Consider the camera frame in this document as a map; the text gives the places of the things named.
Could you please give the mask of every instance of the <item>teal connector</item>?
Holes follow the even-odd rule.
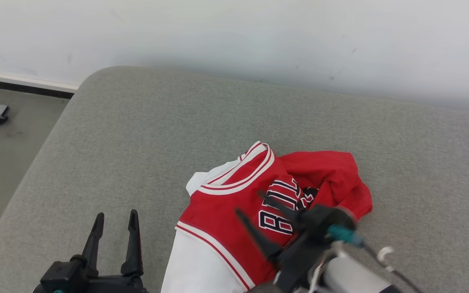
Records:
[[[356,247],[363,247],[365,239],[354,233],[354,231],[347,228],[343,228],[338,225],[331,225],[329,227],[329,233],[337,241],[343,241],[344,243],[350,243]]]

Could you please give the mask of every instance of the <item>white wall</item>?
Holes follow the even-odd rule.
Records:
[[[392,98],[469,99],[465,0],[0,0],[0,74],[112,65]]]

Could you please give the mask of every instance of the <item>cable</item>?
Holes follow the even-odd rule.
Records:
[[[376,252],[374,252],[374,250],[368,246],[366,243],[363,243],[362,244],[362,248],[363,250],[365,250],[368,254],[370,254],[370,256],[372,256],[381,266],[383,266],[387,271],[389,271],[390,273],[398,276],[401,280],[403,280],[406,284],[408,284],[414,291],[416,291],[417,293],[423,293],[423,291],[421,289],[419,289],[419,287],[417,287],[412,281],[409,280],[409,278],[407,278],[405,275],[401,274],[400,271],[398,271],[397,269],[394,269],[393,267],[391,267],[390,265],[388,265],[386,262],[382,262],[379,260],[379,254],[376,254]]]

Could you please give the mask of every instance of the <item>white trim stripe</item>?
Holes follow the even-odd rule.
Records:
[[[187,235],[198,239],[203,243],[206,243],[207,245],[210,245],[213,248],[214,252],[219,254],[219,256],[227,262],[227,265],[229,269],[231,269],[233,276],[238,280],[240,285],[246,289],[246,291],[250,290],[255,286],[253,280],[251,280],[249,275],[245,272],[245,269],[242,268],[242,265],[240,265],[240,263],[227,251],[227,249],[225,249],[225,247],[223,247],[222,244],[216,241],[215,238],[213,238],[206,232],[192,227],[188,224],[185,224],[181,221],[178,221],[175,229],[182,231]]]
[[[242,185],[238,185],[233,188],[228,189],[207,189],[204,186],[201,186],[198,191],[202,193],[206,193],[208,195],[229,195],[231,193],[235,193],[238,191],[242,191],[243,189],[247,188],[247,186],[251,185],[257,178],[263,174],[269,167],[271,167],[272,163],[274,163],[274,154],[270,157],[270,159],[266,162],[266,164],[261,167],[259,170],[256,170],[256,174],[253,174],[251,177],[248,177],[249,180],[244,182]]]
[[[242,181],[239,181],[239,182],[235,182],[233,184],[229,184],[229,185],[223,185],[224,182],[226,182],[227,180],[229,180],[229,178],[231,178],[231,176],[233,176],[233,174],[238,171],[238,169],[242,168],[243,165],[246,165],[247,163],[249,163],[250,161],[253,160],[253,158],[255,158],[257,155],[261,154],[262,152],[264,151],[267,151],[269,148],[268,145],[264,144],[264,143],[261,143],[260,141],[257,141],[248,151],[247,151],[247,154],[242,158],[242,160],[240,161],[240,163],[238,165],[236,165],[235,167],[233,167],[231,170],[225,172],[224,174],[218,176],[217,178],[215,178],[214,180],[208,182],[207,184],[204,184],[203,187],[204,188],[208,188],[208,189],[225,189],[225,188],[229,188],[229,187],[233,187],[235,185],[238,185],[240,183],[243,183],[243,180]]]

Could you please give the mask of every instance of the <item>fabric upholstery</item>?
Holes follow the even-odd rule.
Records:
[[[352,152],[374,202],[359,232],[376,249],[393,246],[391,264],[427,292],[469,292],[469,113],[112,67],[77,91],[0,219],[0,293],[31,292],[52,262],[80,254],[99,212],[105,224],[97,267],[118,274],[132,208],[142,279],[159,292],[173,227],[189,203],[186,182],[257,140],[277,155]]]

